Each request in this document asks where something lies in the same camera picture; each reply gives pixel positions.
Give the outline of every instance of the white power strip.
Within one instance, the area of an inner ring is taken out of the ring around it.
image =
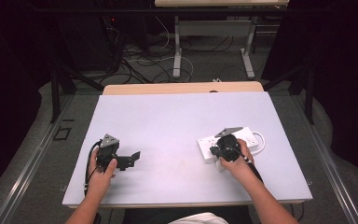
[[[244,127],[242,130],[233,133],[236,138],[240,138],[246,142],[246,145],[253,155],[260,152],[265,145],[264,137],[260,133],[257,133],[263,141],[262,147],[259,148],[259,144],[254,136],[254,133],[257,132],[252,132],[248,127]],[[198,140],[202,156],[206,163],[212,163],[217,160],[217,158],[212,154],[210,148],[215,146],[219,139],[220,138],[215,138],[214,136],[209,136]]]

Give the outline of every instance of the hand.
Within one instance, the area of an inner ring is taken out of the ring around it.
[[[87,196],[93,197],[101,201],[103,196],[108,191],[110,186],[110,179],[115,177],[114,171],[117,167],[117,160],[110,161],[106,171],[103,173],[103,168],[97,165],[98,148],[95,148],[91,153],[89,161],[89,189]]]
[[[255,160],[249,148],[246,146],[246,142],[240,138],[237,140],[240,144],[242,154],[245,155],[253,164],[255,164]],[[251,173],[253,173],[249,165],[246,164],[246,161],[242,157],[238,157],[235,161],[226,161],[222,157],[220,157],[219,160],[223,167],[228,169],[237,179],[238,175],[243,174],[243,172],[251,171]]]

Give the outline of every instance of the handheld controller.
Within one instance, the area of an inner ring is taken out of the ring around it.
[[[117,168],[120,169],[120,171],[124,171],[128,167],[133,167],[135,162],[141,157],[140,151],[128,157],[120,157],[117,154],[118,147],[118,139],[109,134],[104,136],[103,141],[99,145],[99,151],[97,155],[97,164],[103,167],[103,171],[106,171],[106,168],[112,159],[116,159]]]
[[[223,133],[220,135],[221,138],[217,141],[216,146],[210,148],[212,154],[217,158],[222,157],[226,161],[235,161],[239,156],[241,156],[252,169],[257,178],[263,182],[263,179],[255,166],[241,152],[241,146],[238,143],[237,138],[231,133]]]

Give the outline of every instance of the table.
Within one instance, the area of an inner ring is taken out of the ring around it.
[[[156,0],[157,7],[261,7],[284,6],[289,0]],[[246,75],[255,78],[255,73],[249,58],[249,51],[255,35],[257,17],[250,21],[180,21],[175,17],[175,57],[172,76],[180,77],[182,49],[180,35],[237,35],[247,36],[246,47],[241,49],[241,57]]]
[[[116,171],[102,207],[252,203],[228,171],[204,162],[197,145],[202,137],[238,126],[265,136],[266,147],[255,155],[255,165],[279,202],[312,199],[269,94],[262,90],[257,82],[106,87],[62,204],[77,207],[83,200],[90,147],[106,133],[120,140],[118,155],[141,151],[141,159],[126,171]]]

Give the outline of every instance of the white table surface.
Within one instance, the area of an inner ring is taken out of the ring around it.
[[[156,0],[157,7],[282,6],[289,0]]]
[[[141,151],[116,170],[102,206],[158,207],[251,203],[225,170],[204,162],[197,140],[226,127],[250,127],[266,138],[255,166],[282,203],[312,199],[310,189],[267,92],[102,95],[62,204],[78,206],[91,146],[106,133],[120,140],[119,156]]]

